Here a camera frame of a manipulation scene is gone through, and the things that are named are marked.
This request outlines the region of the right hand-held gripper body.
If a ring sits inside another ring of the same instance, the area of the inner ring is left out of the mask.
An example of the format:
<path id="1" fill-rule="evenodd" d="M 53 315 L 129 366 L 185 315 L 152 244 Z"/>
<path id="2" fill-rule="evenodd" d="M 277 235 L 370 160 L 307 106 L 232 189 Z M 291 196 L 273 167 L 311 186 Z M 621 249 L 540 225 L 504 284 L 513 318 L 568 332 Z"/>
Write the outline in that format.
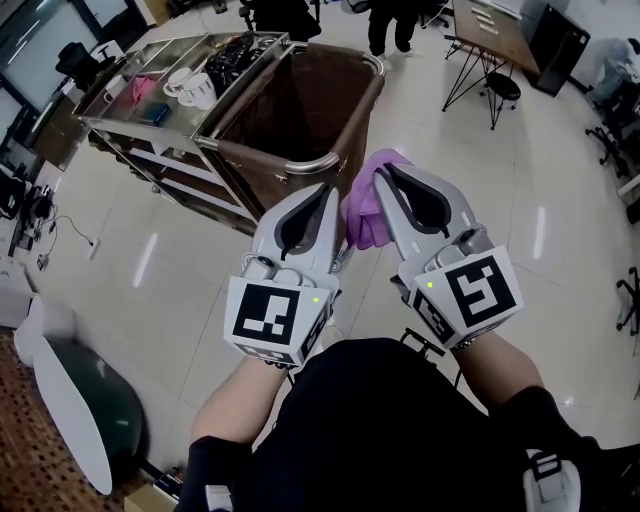
<path id="1" fill-rule="evenodd" d="M 417 254 L 397 271 L 405 303 L 446 350 L 459 350 L 523 306 L 507 250 L 475 224 L 431 256 Z"/>

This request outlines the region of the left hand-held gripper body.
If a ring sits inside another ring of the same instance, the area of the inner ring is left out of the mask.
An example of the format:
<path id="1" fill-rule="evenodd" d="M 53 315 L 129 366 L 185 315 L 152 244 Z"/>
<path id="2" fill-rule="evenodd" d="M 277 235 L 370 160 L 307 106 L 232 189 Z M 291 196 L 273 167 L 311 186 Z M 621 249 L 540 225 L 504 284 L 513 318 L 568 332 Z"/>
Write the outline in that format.
<path id="1" fill-rule="evenodd" d="M 333 274 L 248 253 L 229 280 L 223 338 L 247 357 L 302 367 L 339 294 Z"/>

